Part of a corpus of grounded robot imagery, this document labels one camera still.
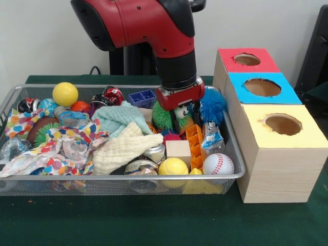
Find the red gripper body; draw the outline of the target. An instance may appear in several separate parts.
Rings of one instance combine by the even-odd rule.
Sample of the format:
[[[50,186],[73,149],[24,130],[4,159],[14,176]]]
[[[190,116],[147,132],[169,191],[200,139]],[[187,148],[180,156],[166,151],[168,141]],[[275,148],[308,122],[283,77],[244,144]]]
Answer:
[[[160,106],[165,111],[171,111],[186,103],[195,103],[203,98],[205,93],[204,82],[200,76],[196,82],[186,89],[182,90],[166,90],[163,87],[156,89],[156,97]]]

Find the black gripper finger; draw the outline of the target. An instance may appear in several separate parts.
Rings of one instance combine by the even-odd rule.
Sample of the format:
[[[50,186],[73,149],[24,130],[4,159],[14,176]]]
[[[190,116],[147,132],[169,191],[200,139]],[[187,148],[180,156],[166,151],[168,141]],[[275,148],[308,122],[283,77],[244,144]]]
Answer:
[[[199,100],[197,100],[193,104],[193,120],[197,125],[201,126],[200,101]]]
[[[171,116],[171,122],[172,122],[172,129],[175,132],[180,132],[179,118],[176,115],[175,110],[170,111],[170,116]]]

